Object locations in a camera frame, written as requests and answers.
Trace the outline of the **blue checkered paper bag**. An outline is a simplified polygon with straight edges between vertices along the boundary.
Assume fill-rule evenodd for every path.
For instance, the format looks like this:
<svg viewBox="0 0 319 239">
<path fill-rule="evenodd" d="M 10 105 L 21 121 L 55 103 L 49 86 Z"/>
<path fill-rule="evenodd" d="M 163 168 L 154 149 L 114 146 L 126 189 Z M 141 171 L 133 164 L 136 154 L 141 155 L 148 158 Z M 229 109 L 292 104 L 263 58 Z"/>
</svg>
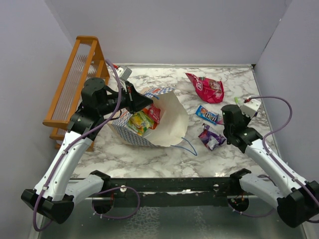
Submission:
<svg viewBox="0 0 319 239">
<path fill-rule="evenodd" d="M 144 88 L 141 94 L 153 100 L 154 106 L 160 109 L 159 125 L 155 129 L 147 129 L 140 136 L 127 127 L 132 114 L 126 109 L 122 115 L 107 123 L 109 128 L 124 143 L 134 146 L 178 147 L 186 140 L 189 116 L 174 93 L 174 88 Z"/>
</svg>

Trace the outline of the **blue m&m's packet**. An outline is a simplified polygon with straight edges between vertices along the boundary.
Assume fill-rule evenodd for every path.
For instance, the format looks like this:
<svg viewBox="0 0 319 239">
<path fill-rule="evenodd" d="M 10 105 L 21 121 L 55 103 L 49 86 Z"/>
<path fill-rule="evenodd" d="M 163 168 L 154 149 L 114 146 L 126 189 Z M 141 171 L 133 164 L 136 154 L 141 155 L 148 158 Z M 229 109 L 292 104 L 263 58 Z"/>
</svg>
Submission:
<svg viewBox="0 0 319 239">
<path fill-rule="evenodd" d="M 204 120 L 206 120 L 214 125 L 217 125 L 217 124 L 224 125 L 223 118 L 220 114 L 211 112 L 208 109 L 206 109 L 205 107 L 203 107 L 202 105 L 200 105 L 198 107 L 195 114 L 198 117 L 200 117 L 200 118 L 202 118 L 202 119 L 204 119 Z"/>
</svg>

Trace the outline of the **red crisps bag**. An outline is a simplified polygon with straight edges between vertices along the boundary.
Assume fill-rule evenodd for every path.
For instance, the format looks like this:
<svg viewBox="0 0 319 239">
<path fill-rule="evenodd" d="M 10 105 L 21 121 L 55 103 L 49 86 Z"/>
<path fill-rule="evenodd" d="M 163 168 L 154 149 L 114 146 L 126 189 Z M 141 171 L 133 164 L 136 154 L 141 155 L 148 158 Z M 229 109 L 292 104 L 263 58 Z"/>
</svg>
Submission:
<svg viewBox="0 0 319 239">
<path fill-rule="evenodd" d="M 209 104 L 218 104 L 223 101 L 224 88 L 221 81 L 198 77 L 191 73 L 186 73 L 186 76 L 193 84 L 195 92 L 201 100 Z"/>
</svg>

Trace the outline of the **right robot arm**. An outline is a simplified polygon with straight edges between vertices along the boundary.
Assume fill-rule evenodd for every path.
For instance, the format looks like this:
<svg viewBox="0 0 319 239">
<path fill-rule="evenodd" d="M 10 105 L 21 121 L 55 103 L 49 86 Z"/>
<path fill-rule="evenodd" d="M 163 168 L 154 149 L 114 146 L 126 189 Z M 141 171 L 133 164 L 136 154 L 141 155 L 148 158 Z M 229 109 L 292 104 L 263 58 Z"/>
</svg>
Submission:
<svg viewBox="0 0 319 239">
<path fill-rule="evenodd" d="M 222 107 L 224 136 L 227 143 L 253 159 L 272 179 L 265 182 L 251 172 L 229 182 L 235 195 L 249 192 L 276 209 L 282 221 L 291 228 L 310 220 L 319 213 L 319 184 L 309 182 L 291 169 L 248 124 L 260 102 Z"/>
</svg>

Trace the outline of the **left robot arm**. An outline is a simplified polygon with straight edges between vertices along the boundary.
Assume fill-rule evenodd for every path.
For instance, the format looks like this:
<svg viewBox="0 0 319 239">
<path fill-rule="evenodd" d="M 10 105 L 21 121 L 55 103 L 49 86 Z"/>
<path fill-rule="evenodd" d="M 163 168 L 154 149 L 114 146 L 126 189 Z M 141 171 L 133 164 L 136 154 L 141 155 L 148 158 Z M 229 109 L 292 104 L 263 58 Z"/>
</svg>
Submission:
<svg viewBox="0 0 319 239">
<path fill-rule="evenodd" d="M 98 170 L 79 183 L 70 186 L 69 180 L 79 160 L 95 140 L 101 128 L 114 114 L 126 109 L 136 113 L 153 103 L 136 91 L 130 82 L 125 89 L 109 88 L 103 79 L 90 78 L 81 91 L 82 102 L 67 126 L 62 145 L 52 164 L 33 189 L 26 189 L 21 199 L 33 210 L 58 224 L 64 223 L 74 206 L 91 195 L 106 196 L 111 188 L 110 177 Z"/>
</svg>

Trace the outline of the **yellow green snack packet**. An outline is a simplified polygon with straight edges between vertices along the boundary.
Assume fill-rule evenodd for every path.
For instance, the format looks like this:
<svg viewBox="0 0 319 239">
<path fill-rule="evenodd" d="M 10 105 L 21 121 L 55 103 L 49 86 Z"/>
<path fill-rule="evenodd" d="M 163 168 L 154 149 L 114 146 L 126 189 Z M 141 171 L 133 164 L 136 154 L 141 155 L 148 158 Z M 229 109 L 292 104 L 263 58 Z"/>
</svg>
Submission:
<svg viewBox="0 0 319 239">
<path fill-rule="evenodd" d="M 126 124 L 129 129 L 139 136 L 142 136 L 153 125 L 154 121 L 144 111 L 132 115 Z"/>
</svg>

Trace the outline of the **purple snack packet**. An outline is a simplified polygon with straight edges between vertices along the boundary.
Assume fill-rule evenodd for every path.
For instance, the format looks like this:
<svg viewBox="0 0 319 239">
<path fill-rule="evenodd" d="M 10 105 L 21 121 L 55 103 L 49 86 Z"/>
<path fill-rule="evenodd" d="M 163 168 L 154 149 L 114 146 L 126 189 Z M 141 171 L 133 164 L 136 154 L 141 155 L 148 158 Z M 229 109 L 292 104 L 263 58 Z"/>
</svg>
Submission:
<svg viewBox="0 0 319 239">
<path fill-rule="evenodd" d="M 203 123 L 202 126 L 203 131 L 200 133 L 198 138 L 207 149 L 213 151 L 226 141 L 226 138 L 222 134 L 216 132 L 211 126 L 205 123 Z"/>
</svg>

